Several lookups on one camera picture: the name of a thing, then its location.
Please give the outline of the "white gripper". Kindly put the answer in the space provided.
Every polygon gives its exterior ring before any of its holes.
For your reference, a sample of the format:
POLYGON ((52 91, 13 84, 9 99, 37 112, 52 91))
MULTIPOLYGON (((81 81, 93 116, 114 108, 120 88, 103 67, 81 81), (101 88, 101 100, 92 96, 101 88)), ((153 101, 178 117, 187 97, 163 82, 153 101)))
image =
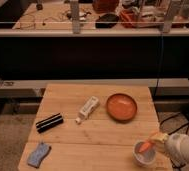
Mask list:
POLYGON ((154 149, 162 154, 166 153, 165 142, 168 139, 167 133, 157 132, 150 136, 149 141, 153 144, 154 149))

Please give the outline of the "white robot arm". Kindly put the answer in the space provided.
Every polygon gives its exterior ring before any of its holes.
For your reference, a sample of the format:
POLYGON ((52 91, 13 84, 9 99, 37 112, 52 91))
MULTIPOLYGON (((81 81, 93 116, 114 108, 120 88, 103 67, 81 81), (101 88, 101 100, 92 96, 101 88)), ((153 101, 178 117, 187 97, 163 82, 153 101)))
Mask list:
POLYGON ((151 135, 149 141, 161 154, 180 164, 189 164, 189 136, 173 133, 171 135, 157 132, 151 135))

